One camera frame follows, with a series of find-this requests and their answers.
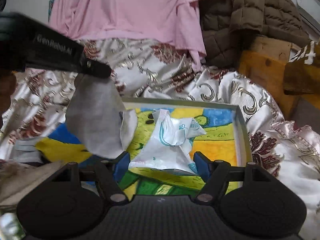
brown puffer jacket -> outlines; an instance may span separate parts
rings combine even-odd
[[[309,43],[291,0],[201,0],[199,8],[208,65],[237,67],[257,34],[300,47]]]

pink cloth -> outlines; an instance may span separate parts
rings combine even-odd
[[[206,55],[198,0],[55,0],[50,26],[71,39],[156,39],[188,49],[200,71]]]

